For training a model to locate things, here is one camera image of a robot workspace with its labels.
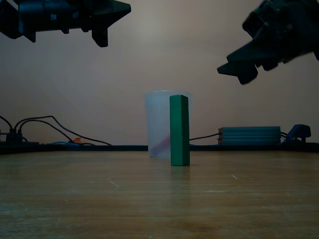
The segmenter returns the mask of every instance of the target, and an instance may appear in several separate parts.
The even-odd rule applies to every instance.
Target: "green wooden block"
[[[187,166],[190,164],[188,97],[171,96],[169,111],[170,162],[172,166]]]

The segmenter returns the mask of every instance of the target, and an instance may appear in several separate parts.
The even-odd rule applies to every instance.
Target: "wood grain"
[[[0,238],[319,238],[319,154],[3,155]]]

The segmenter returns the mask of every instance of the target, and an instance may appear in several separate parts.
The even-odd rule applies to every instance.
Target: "beige wall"
[[[181,89],[194,95],[191,136],[223,126],[297,123],[319,141],[319,63],[312,54],[260,70],[247,86],[219,75],[227,54],[250,37],[241,28],[259,0],[126,0],[132,13],[109,29],[108,48],[90,33],[37,34],[35,44],[0,35],[0,115],[12,122],[55,115],[65,126],[113,144],[146,144],[144,93]],[[0,121],[0,128],[6,125]],[[64,140],[40,123],[29,140]],[[216,143],[215,139],[197,141]]]

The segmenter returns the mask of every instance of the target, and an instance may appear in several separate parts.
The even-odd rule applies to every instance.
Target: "clear plastic cup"
[[[164,90],[145,94],[150,157],[170,158],[169,97],[174,95],[188,97],[190,116],[192,95],[189,92]]]

